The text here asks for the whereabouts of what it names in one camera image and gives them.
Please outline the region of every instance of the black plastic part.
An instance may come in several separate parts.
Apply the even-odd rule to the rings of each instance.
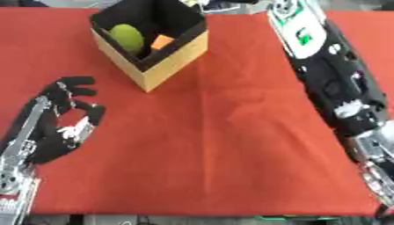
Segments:
[[[327,21],[325,30],[327,39],[320,51],[302,60],[288,55],[291,66],[303,82],[309,99],[336,134],[348,137],[376,128],[379,121],[388,117],[384,110],[387,105],[385,95],[335,24]],[[337,54],[328,50],[334,44],[340,45]],[[355,99],[371,107],[352,117],[337,118],[334,109]]]

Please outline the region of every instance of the black robotic glove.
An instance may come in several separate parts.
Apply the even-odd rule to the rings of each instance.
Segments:
[[[2,139],[0,153],[3,153],[21,132],[40,97],[46,97],[50,106],[44,110],[28,138],[36,143],[36,148],[26,158],[26,163],[47,163],[77,149],[99,124],[106,111],[102,105],[90,105],[75,99],[77,96],[96,95],[95,90],[80,87],[94,83],[91,76],[73,76],[61,78],[48,85],[24,106],[13,121]],[[58,118],[74,108],[86,111],[85,116],[74,127],[58,127]]]

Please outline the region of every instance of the open box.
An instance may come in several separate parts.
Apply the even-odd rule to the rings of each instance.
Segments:
[[[118,24],[142,34],[147,56],[130,54],[106,32]],[[208,49],[205,18],[179,0],[124,0],[93,14],[91,27],[99,49],[147,92]],[[173,41],[150,51],[159,35]]]

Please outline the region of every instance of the white plastic part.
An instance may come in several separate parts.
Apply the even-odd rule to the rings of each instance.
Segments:
[[[292,7],[301,7],[302,9],[292,15],[279,14],[274,8],[268,10],[267,15],[269,22],[275,32],[281,39],[281,42],[288,54],[296,59],[306,59],[317,53],[327,39],[327,33],[323,28],[325,14],[315,4],[309,1],[298,0],[297,4]],[[302,44],[299,40],[299,33],[307,33],[310,40]]]

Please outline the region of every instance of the table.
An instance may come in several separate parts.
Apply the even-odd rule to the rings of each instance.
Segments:
[[[209,16],[208,52],[147,94],[97,49],[93,12],[0,9],[1,134],[61,76],[96,77],[94,100],[108,108],[81,149],[40,167],[34,213],[374,212],[377,202],[303,93],[265,15]],[[394,14],[329,15],[394,102]]]

